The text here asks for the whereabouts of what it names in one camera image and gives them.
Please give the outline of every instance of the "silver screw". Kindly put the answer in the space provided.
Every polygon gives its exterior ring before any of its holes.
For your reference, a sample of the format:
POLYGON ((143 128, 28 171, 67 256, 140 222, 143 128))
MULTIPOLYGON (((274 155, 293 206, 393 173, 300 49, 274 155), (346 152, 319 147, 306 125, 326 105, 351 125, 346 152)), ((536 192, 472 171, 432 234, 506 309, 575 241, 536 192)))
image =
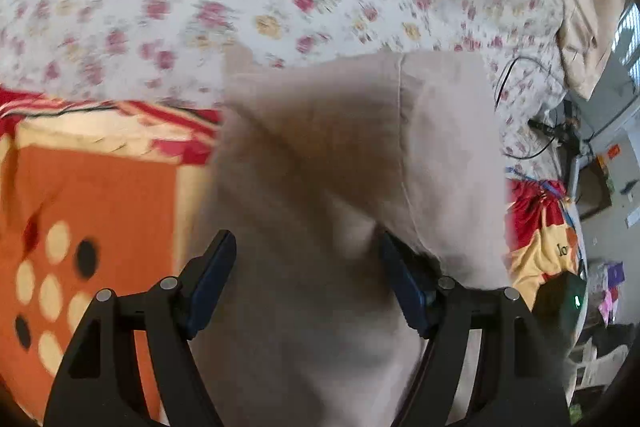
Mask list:
POLYGON ((508 287, 504 289, 504 296, 510 301, 517 301, 520 298, 520 292, 516 288, 508 287))
POLYGON ((441 290, 452 290, 456 287, 456 283, 451 277, 440 277, 438 279, 438 286, 441 290))
POLYGON ((100 290, 97 294, 95 294, 95 298, 100 302, 107 302, 109 299, 111 299, 111 290, 108 288, 100 290))
POLYGON ((175 277, 165 277, 160 281, 160 287, 163 290, 173 290, 178 285, 178 280, 175 277))

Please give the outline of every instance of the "yellow circle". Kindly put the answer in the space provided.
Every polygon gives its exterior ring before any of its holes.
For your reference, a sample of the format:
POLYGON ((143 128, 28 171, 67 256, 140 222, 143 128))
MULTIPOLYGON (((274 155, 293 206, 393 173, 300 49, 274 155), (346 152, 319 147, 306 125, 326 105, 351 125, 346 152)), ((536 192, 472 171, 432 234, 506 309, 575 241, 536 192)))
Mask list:
POLYGON ((84 312, 91 303, 91 297, 84 292, 76 293, 69 301, 66 309, 66 321, 69 324, 71 333, 76 331, 84 312))
POLYGON ((49 321, 55 322, 62 311, 62 288, 55 275, 50 273, 40 286, 40 311, 49 321))
POLYGON ((18 266, 15 273, 15 296, 20 304, 27 305, 33 297, 33 289, 36 285, 36 276, 33 272, 33 263, 25 259, 18 266))
POLYGON ((55 223, 47 232, 47 240, 45 244, 45 251, 47 253, 47 259, 51 264, 58 264, 66 257, 66 252, 69 250, 71 234, 69 232, 69 226, 64 221, 55 223))
POLYGON ((41 334, 38 341, 38 357, 49 374, 55 377, 62 362, 62 349, 51 331, 44 331, 41 334))

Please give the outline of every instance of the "black dot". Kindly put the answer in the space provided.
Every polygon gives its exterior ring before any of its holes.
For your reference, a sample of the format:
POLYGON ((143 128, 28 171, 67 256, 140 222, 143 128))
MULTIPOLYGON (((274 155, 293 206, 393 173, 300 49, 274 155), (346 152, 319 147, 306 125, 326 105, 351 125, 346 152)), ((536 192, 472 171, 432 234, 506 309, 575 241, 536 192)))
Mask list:
POLYGON ((91 239, 83 239, 76 249, 76 269, 83 279, 91 279, 98 267, 98 248, 91 239))
POLYGON ((15 334, 18 335, 18 341, 24 349, 31 347, 31 331, 29 331, 27 320, 22 315, 15 317, 15 334))

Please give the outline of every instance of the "black cable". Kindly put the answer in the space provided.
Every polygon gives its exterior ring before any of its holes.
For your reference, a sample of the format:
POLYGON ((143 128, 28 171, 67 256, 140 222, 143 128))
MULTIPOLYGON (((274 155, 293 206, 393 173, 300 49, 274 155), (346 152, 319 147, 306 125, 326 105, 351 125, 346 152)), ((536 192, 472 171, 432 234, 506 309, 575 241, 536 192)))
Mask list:
MULTIPOLYGON (((511 64, 509 65, 509 69, 507 71, 507 74, 504 76, 504 80, 502 81, 502 84, 500 85, 500 89, 498 90, 498 96, 495 99, 495 107, 494 107, 494 112, 498 110, 498 105, 500 103, 500 98, 502 97, 502 92, 504 91, 504 86, 507 84, 507 80, 509 80, 509 75, 511 74, 511 70, 513 70, 513 67, 515 66, 516 62, 518 60, 528 60, 529 62, 533 62, 535 65, 537 65, 541 70, 545 71, 546 74, 548 74, 549 76, 551 76, 556 82, 559 82, 560 84, 564 84, 564 82, 561 82, 560 80, 558 80, 553 73, 551 72, 551 70, 549 70, 548 68, 545 67, 545 65, 540 62, 539 60, 537 60, 536 58, 533 57, 527 57, 525 55, 520 55, 516 58, 513 59, 513 61, 511 62, 511 64)), ((556 109, 556 126, 558 125, 558 110, 556 109)), ((535 154, 529 155, 529 156, 514 156, 513 154, 509 154, 506 152, 502 152, 502 154, 504 156, 507 156, 507 158, 512 158, 514 160, 532 160, 533 158, 537 158, 538 156, 540 156, 543 152, 545 152, 549 147, 551 147, 551 144, 554 142, 556 138, 552 138, 551 140, 549 140, 549 142, 542 148, 540 149, 538 152, 536 152, 535 154)))

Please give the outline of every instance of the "red and yellow fabric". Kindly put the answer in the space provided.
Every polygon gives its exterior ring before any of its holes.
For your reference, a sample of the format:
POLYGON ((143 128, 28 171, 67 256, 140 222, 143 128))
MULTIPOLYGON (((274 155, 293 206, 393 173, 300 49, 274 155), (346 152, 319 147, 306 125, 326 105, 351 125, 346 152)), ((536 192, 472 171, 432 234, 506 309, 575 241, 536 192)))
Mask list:
MULTIPOLYGON (((219 124, 217 111, 0 89, 0 378, 35 419, 92 296, 144 291, 180 271, 219 124)), ((136 340, 157 417, 144 335, 136 340)))
MULTIPOLYGON (((511 203, 506 215, 508 267, 511 281, 530 309, 538 288, 562 271, 577 273, 578 237, 564 219, 561 201, 543 184, 509 180, 511 203)), ((556 193, 564 194, 557 181, 547 181, 556 193)))

